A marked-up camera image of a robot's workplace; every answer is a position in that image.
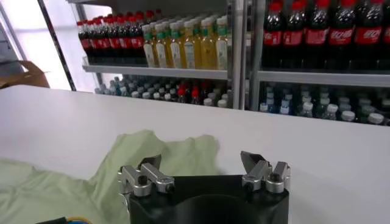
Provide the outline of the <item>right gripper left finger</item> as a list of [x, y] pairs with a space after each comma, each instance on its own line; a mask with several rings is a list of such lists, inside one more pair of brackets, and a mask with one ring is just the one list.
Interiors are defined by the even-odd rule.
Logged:
[[159, 171], [161, 155], [143, 158], [137, 167], [122, 166], [118, 170], [118, 183], [121, 185], [120, 194], [133, 194], [136, 197], [147, 197], [156, 187], [157, 192], [171, 194], [175, 189], [173, 177]]

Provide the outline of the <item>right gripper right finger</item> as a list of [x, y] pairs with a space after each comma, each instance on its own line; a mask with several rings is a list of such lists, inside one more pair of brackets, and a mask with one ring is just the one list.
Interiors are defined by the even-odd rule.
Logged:
[[273, 168], [272, 164], [260, 154], [241, 151], [241, 161], [246, 174], [242, 176], [242, 187], [246, 192], [259, 191], [263, 186], [273, 194], [289, 190], [291, 179], [291, 168], [283, 161], [277, 162]]

